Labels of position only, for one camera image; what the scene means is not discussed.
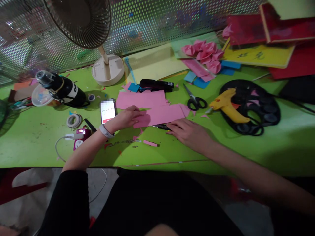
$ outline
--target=scissors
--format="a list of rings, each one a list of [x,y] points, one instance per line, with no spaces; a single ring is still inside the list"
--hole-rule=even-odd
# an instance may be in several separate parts
[[[191,91],[189,91],[189,89],[186,87],[185,84],[184,84],[184,87],[190,96],[190,99],[188,100],[188,103],[187,103],[187,106],[190,110],[197,111],[197,110],[199,110],[199,108],[206,108],[208,106],[206,100],[199,98],[199,97],[195,97],[191,93]]]

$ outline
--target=fan base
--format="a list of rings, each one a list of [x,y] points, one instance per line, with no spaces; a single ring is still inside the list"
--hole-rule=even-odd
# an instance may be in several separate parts
[[[92,67],[92,76],[99,85],[114,85],[124,76],[125,67],[122,59],[117,55],[108,55],[109,65],[105,65],[103,58],[97,60]]]

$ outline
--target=yellow glue gun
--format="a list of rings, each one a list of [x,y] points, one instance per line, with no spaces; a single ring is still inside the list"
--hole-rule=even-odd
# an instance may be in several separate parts
[[[236,94],[236,89],[231,88],[220,94],[213,102],[210,103],[209,113],[212,109],[221,109],[233,122],[245,124],[250,121],[249,118],[241,115],[232,105],[231,98]]]

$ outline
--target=hand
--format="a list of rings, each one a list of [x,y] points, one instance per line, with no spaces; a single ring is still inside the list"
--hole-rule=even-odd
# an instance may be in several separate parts
[[[206,156],[212,148],[211,144],[216,144],[201,125],[185,118],[174,120],[166,126],[171,129],[167,134],[175,136],[187,147],[202,155]]]
[[[115,133],[118,130],[128,128],[133,126],[135,123],[138,123],[139,121],[135,120],[135,118],[143,115],[144,114],[140,112],[139,108],[131,106],[123,110],[113,119],[107,121],[104,126],[108,132]]]

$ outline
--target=red folder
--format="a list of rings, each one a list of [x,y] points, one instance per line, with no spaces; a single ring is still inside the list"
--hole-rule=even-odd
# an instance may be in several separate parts
[[[315,17],[280,20],[270,3],[259,5],[267,43],[298,42],[315,39]]]
[[[269,67],[274,79],[285,79],[315,74],[315,41],[297,45],[285,69]]]
[[[266,42],[260,14],[230,15],[227,24],[231,26],[230,44],[242,45]]]

